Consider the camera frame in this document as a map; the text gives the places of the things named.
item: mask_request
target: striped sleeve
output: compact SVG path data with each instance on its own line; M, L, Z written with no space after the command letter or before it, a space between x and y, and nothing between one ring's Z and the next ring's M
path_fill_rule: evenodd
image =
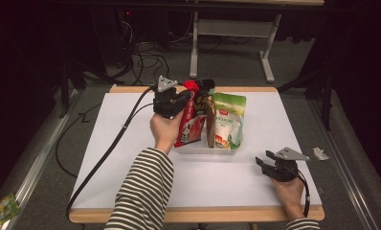
M173 165L158 149L144 149L116 195L104 229L162 229L173 180Z
M320 229L319 223L312 218L298 218L295 219L285 227L286 230L314 230Z

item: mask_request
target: black cable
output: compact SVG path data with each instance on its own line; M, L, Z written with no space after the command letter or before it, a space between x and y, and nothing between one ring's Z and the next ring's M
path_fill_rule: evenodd
M179 48L190 47L193 44L191 41L189 41L189 38L191 38L191 37L192 36L187 37L186 39L183 39L180 41L175 41L174 43L170 43L170 45L175 46L175 47L179 47Z
M100 78L101 80L109 82L109 83L114 83L114 84L124 84L123 80L116 80L116 78L120 77L120 76L126 74L128 71L130 71L130 69L132 69L132 65L133 65L132 60L130 59L130 61L126 64L125 68L121 72L110 77L110 76L108 76L102 72L99 72L98 70L82 63L81 61L79 61L77 59L72 59L72 62L75 63L75 65L77 65L79 69L87 70L88 72L92 73L93 75Z
M142 50L141 52L142 53L146 53L146 52L149 52L149 51L152 51L154 48L155 48L155 42L141 42L141 43L139 43L139 44L137 44L137 45L147 45L147 44L151 44L151 47L150 48L147 48L147 49L144 49L144 50Z
M188 39L189 37L192 37L192 35L188 35L188 33L191 30L191 24L192 24L192 22L193 22L193 13L191 12L190 13L190 23L188 24L188 29L185 31L184 35L182 35L181 38L179 38L179 39L170 41L169 43L173 44L175 42L179 42L179 41Z
M222 44L222 42L223 42L223 37L219 37L218 38L218 43L215 46L213 46L212 48L203 48L199 44L197 45L197 48L201 49L201 50L211 51L211 50L217 49Z
M153 44L153 46L152 46L150 49L147 49L147 51L150 51L150 50L152 50L152 49L155 47L155 46L154 46L155 43L152 43L152 44ZM142 75L142 73L143 73L143 70L146 69L146 68L152 68L152 67L155 67L157 64L159 64L159 65L157 66L157 68L156 68L156 69L154 70L154 72L153 72L153 78L154 78L154 80L157 81L157 79L156 79L156 77L155 77L155 74L157 73L157 71L158 71L164 64L165 64L166 67L167 67L166 78L167 78L167 79L170 79L170 77L169 77L169 65L168 65L168 62L167 62L166 58L165 58L164 56L162 56L162 55L152 54L152 53L150 53L150 52L145 52L145 53L144 53L144 51L140 52L140 45L142 45L142 44L138 44L138 45L137 45L137 48L136 48L137 53L133 53L133 55L139 57L139 60L137 61L137 66L141 67L141 71L140 71L140 73L137 75L137 74L134 72L134 69L133 69L133 74L134 74L134 76L136 77L136 80L134 81L134 83L132 83L132 85L135 85L135 84L137 84L138 82L140 83L140 85L144 85L143 82L140 80L140 77L141 77L141 75ZM145 65L145 60L147 60L147 59L154 59L155 62L152 63L152 64L150 64L150 65L148 65L148 66L146 66L146 65Z
M101 158L101 160L99 160L99 162L95 165L95 167L92 169L92 171L86 176L86 178L83 180L83 182L79 185L78 189L72 195L72 197L71 197L71 199L70 199L70 201L68 203L68 206L66 208L66 218L67 219L69 219L69 211L71 210L71 207L74 204L74 202L77 199L77 197L80 194L80 192L83 190L83 188L89 182L89 180L92 178L92 176L95 174L95 172L99 169L101 164L103 164L103 162L107 159L107 157L110 155L110 153L113 151L113 149L117 146L117 144L119 143L120 139L124 135L125 131L127 130L128 126L131 123L131 120L134 118L134 115L137 114L136 110L137 110L137 107L140 104L141 100L146 95L146 93L148 93L150 90L154 89L155 87L156 87L156 85L154 84L154 85L150 86L148 89L146 89L146 91L143 92L143 94L140 96L139 100L136 102L136 104L134 105L133 109L131 110L130 115L128 116L128 118L125 121L122 129L120 130L119 134L116 136L115 140L113 141L113 143L111 144L109 149L104 153L104 155Z
M122 71L120 71L119 73L115 74L115 75L108 76L105 73L101 73L101 72L98 72L95 69L91 69L91 68L88 68L87 66L84 66L85 69L87 69L90 73L92 73L97 78L99 78L99 80L106 81L106 82L109 82L109 83L115 83L115 84L119 84L119 85L124 84L124 81L123 80L117 80L117 78L119 78L121 76L124 76L130 70L132 70L132 68L134 67L134 62L133 62L133 59L131 57L132 53L133 53L133 44L132 44L131 41L133 40L134 34L133 34L131 26L127 22L125 22L125 21L123 23L125 23L125 25L128 26L129 29L130 29L130 40L129 40L128 44L124 44L124 42L123 42L123 39L125 37L125 33L124 34L119 33L119 34L121 34L119 36L119 38L120 38L120 42L122 44L123 51L124 51L124 53L123 53L123 55L124 55L123 60L125 62L124 63L124 69ZM97 81L98 80L98 79L95 79L95 78L91 78L91 77L89 77L87 75L84 75L84 77L86 79L90 80L90 81Z
M134 71L134 68L132 68L133 75L136 77L136 80L132 83L132 85L135 85L138 81L140 83L140 85L143 86L143 83L140 80L140 76L143 73L144 61L143 61L143 57L141 56L140 51L139 51L139 44L137 44L136 50L137 50L138 56L140 57L141 66L140 66L140 73L138 76L137 76L136 72Z
M58 147L59 147L59 143L61 142L62 138L64 137L64 135L68 132L68 130L83 116L85 116L88 112L92 111L93 109L95 109L96 107L100 106L101 103L98 103L96 104L95 106L89 108L88 110L86 110L84 113L80 113L79 116L68 126L65 128L65 130L61 133L61 135L59 136L58 140L56 141L56 162L58 163L59 167L66 173L68 173L69 175L73 176L73 177L78 177L76 174L73 174L72 172L69 172L65 167L62 166L62 163L61 161L59 160L59 153L58 153Z
M298 173L295 173L291 171L290 169L288 169L287 167L283 166L283 168L287 169L288 171L296 175L299 178L299 180L303 182L303 185L305 188L305 196L304 196L305 202L304 202L303 214L307 218L307 215L309 214L309 207L310 207L310 193L309 193L309 186L307 184L306 178L304 178L304 175L300 170L298 170Z
M143 107L139 108L134 114L133 114L133 117L137 115L137 113L139 113L143 108L147 107L147 106L150 106L152 105L152 103L148 103L146 105L144 105Z

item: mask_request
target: white surface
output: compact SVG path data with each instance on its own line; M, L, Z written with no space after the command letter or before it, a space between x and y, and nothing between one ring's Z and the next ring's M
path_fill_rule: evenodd
M266 150L276 152L289 147L301 152L280 96L276 92L232 94L247 97L241 147L233 155L181 154L173 149L169 158L175 175L168 207L280 205L272 183L255 161L257 156L272 164L265 156ZM151 103L153 96L147 94L139 107ZM139 93L105 95L74 192L109 148L139 97ZM149 131L151 116L152 106L137 114L122 140L78 196L73 209L114 207L116 192L134 158L154 145ZM311 204L321 204L305 162L298 165L308 181Z

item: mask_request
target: green snack bag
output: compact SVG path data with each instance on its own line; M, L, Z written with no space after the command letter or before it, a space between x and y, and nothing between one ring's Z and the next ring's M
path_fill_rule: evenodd
M223 148L236 150L241 146L247 98L239 95L214 93L216 118L214 141Z
M14 217L19 212L18 204L13 194L8 194L0 200L0 225Z

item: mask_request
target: wrist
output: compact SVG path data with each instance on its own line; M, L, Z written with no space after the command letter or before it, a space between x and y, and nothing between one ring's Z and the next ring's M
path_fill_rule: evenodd
M286 206L285 211L290 221L304 218L303 210L300 205Z
M155 143L155 148L158 149L158 150L163 151L166 155L168 155L169 152L170 152L170 149L172 148L172 144L171 143L166 143L166 142Z

